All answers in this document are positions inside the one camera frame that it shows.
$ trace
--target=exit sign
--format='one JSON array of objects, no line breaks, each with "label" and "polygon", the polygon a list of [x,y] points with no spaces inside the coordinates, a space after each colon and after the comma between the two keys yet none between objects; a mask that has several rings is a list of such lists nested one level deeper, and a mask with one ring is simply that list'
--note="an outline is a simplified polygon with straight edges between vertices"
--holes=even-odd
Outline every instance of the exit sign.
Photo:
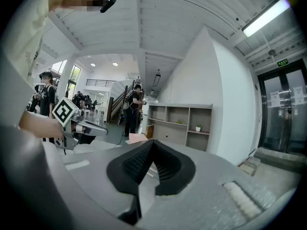
[{"label": "exit sign", "polygon": [[282,61],[277,62],[277,64],[278,64],[279,67],[282,67],[282,66],[288,64],[288,60],[287,60],[287,59],[284,59],[284,60],[282,60]]}]

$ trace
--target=person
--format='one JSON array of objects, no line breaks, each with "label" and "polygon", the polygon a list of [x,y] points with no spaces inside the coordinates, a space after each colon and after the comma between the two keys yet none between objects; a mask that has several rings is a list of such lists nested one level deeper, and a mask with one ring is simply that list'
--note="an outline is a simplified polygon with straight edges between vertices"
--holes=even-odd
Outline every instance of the person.
[{"label": "person", "polygon": [[35,112],[35,107],[37,105],[40,105],[40,100],[39,100],[38,95],[37,95],[38,94],[38,90],[39,90],[39,86],[36,85],[34,87],[34,89],[35,89],[36,93],[32,96],[32,103],[31,103],[31,106],[29,108],[29,112],[31,112],[31,113]]},{"label": "person", "polygon": [[138,79],[135,81],[135,84],[141,84],[140,76],[138,76]]},{"label": "person", "polygon": [[93,102],[93,104],[92,104],[93,110],[95,110],[95,106],[96,106],[96,105],[98,105],[98,102],[97,102],[97,100],[94,100],[94,102]]},{"label": "person", "polygon": [[125,137],[129,135],[129,133],[135,133],[136,128],[136,119],[137,119],[137,109],[140,104],[144,104],[139,101],[139,93],[141,92],[141,86],[136,84],[134,86],[134,91],[129,96],[129,107],[127,109],[127,121],[125,125]]},{"label": "person", "polygon": [[68,98],[68,93],[69,93],[70,88],[68,88],[65,92],[65,97]]},{"label": "person", "polygon": [[92,100],[91,100],[90,96],[87,95],[87,109],[88,109],[88,110],[91,109],[91,104],[92,104]]},{"label": "person", "polygon": [[[55,103],[55,87],[53,86],[53,76],[51,72],[44,72],[42,82],[45,84],[40,95],[40,114],[53,118],[53,108]],[[51,143],[54,143],[54,138],[49,138]]]},{"label": "person", "polygon": [[[42,35],[48,13],[56,8],[77,9],[81,7],[100,8],[107,0],[27,0],[18,9],[7,25],[7,31],[1,38],[1,53],[14,67],[24,81],[31,84],[32,68],[42,45]],[[31,94],[29,86],[24,90]],[[23,114],[16,113],[20,129],[32,132],[38,138],[63,137],[63,128],[56,119],[34,116],[24,109]],[[8,119],[1,115],[1,123]]]},{"label": "person", "polygon": [[84,100],[84,96],[80,91],[75,94],[75,96],[72,99],[72,102],[80,109],[81,108],[81,101]]}]

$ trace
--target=white column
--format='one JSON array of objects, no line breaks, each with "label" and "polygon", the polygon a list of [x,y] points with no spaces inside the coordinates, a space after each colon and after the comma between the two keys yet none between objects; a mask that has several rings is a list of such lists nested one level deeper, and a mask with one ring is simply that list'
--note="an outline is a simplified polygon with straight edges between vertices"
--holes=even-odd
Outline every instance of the white column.
[{"label": "white column", "polygon": [[58,89],[57,89],[57,94],[58,94],[59,99],[65,96],[66,86],[67,86],[69,77],[71,76],[71,70],[77,58],[78,58],[77,55],[71,55],[67,59],[67,62],[61,74],[61,77],[59,79],[59,84],[58,84]]}]

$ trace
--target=shelf compartment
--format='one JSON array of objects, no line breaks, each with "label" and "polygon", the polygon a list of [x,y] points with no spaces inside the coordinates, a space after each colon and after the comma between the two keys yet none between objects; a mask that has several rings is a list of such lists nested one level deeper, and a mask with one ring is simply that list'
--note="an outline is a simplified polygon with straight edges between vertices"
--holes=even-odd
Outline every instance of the shelf compartment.
[{"label": "shelf compartment", "polygon": [[151,106],[148,112],[148,118],[165,120],[165,106]]},{"label": "shelf compartment", "polygon": [[207,131],[196,131],[196,130],[194,130],[194,129],[190,129],[190,130],[188,130],[188,132],[190,132],[190,133],[195,133],[195,134],[200,134],[200,135],[210,135],[210,133],[209,132],[207,132]]},{"label": "shelf compartment", "polygon": [[189,130],[195,130],[197,125],[201,125],[201,130],[211,130],[211,109],[190,109]]},{"label": "shelf compartment", "polygon": [[149,119],[149,120],[153,120],[153,121],[158,121],[158,122],[173,124],[173,125],[188,126],[187,124],[177,124],[177,123],[175,123],[175,122],[164,121],[164,120],[162,120],[162,119],[157,119],[157,118],[148,118],[148,119]]},{"label": "shelf compartment", "polygon": [[206,151],[209,136],[200,136],[199,134],[188,132],[186,146],[200,151]]},{"label": "shelf compartment", "polygon": [[173,123],[149,119],[151,125],[154,125],[153,139],[174,142],[179,145],[185,145],[187,126],[177,126]]},{"label": "shelf compartment", "polygon": [[184,124],[188,123],[189,109],[186,107],[166,107],[165,120],[171,123],[175,123],[178,120]]}]

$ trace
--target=paper sign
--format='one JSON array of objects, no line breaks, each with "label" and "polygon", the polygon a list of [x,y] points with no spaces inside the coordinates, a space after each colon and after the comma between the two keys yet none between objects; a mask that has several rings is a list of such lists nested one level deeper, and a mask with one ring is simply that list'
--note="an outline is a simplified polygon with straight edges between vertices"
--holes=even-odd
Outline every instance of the paper sign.
[{"label": "paper sign", "polygon": [[304,104],[303,86],[293,87],[293,93],[296,105]]},{"label": "paper sign", "polygon": [[280,107],[279,91],[270,92],[271,107]]}]

